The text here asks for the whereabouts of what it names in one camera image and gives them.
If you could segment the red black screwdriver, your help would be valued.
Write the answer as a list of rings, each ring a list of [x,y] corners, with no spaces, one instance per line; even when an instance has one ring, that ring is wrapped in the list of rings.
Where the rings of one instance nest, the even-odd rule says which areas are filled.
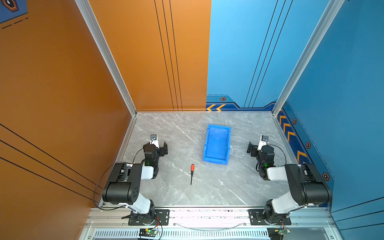
[[[192,182],[193,182],[194,171],[195,171],[195,165],[191,164],[191,185],[192,185]]]

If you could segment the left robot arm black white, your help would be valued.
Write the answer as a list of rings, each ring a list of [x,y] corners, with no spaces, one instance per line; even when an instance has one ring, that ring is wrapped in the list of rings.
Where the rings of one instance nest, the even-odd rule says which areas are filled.
[[[136,164],[116,163],[106,181],[102,199],[119,208],[131,209],[130,216],[143,225],[157,224],[155,204],[140,193],[142,180],[154,180],[159,172],[159,159],[168,154],[168,145],[154,143],[143,146],[145,158]]]

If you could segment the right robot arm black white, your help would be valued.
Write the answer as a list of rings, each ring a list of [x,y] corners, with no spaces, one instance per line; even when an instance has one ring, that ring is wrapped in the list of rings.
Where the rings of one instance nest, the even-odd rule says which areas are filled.
[[[249,210],[252,225],[287,223],[291,212],[332,200],[332,192],[313,164],[275,166],[272,145],[249,143],[247,152],[257,159],[256,171],[264,181],[285,181],[289,191],[266,202],[264,209]]]

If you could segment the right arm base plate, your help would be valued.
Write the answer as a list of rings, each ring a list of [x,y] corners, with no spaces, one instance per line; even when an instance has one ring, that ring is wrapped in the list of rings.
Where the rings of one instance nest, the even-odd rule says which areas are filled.
[[[290,226],[292,224],[290,216],[287,214],[276,214],[273,211],[267,213],[262,209],[250,209],[248,214],[252,226],[280,225],[281,223]]]

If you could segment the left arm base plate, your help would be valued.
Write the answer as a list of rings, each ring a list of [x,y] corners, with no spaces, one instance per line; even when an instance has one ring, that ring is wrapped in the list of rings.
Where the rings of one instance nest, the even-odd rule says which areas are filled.
[[[167,226],[170,220],[170,210],[155,209],[152,213],[146,215],[131,212],[127,218],[129,219],[129,226],[155,226],[157,224]]]

